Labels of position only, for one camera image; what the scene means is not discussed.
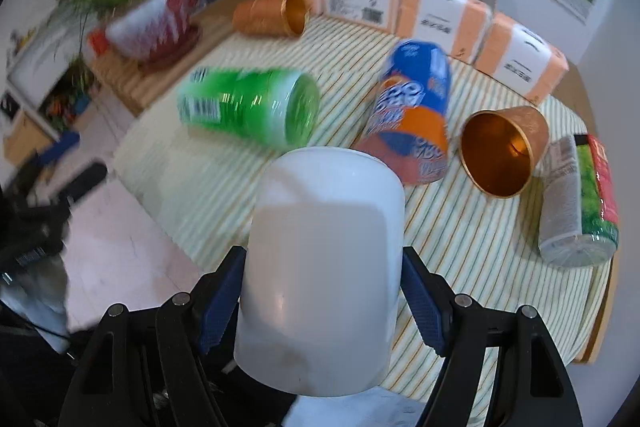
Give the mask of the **white gloved left hand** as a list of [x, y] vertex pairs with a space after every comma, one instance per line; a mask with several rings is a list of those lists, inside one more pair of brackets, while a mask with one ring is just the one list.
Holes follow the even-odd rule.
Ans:
[[68, 276], [61, 255], [29, 265], [26, 271], [1, 277], [1, 301], [29, 323], [58, 353], [70, 345], [67, 324]]

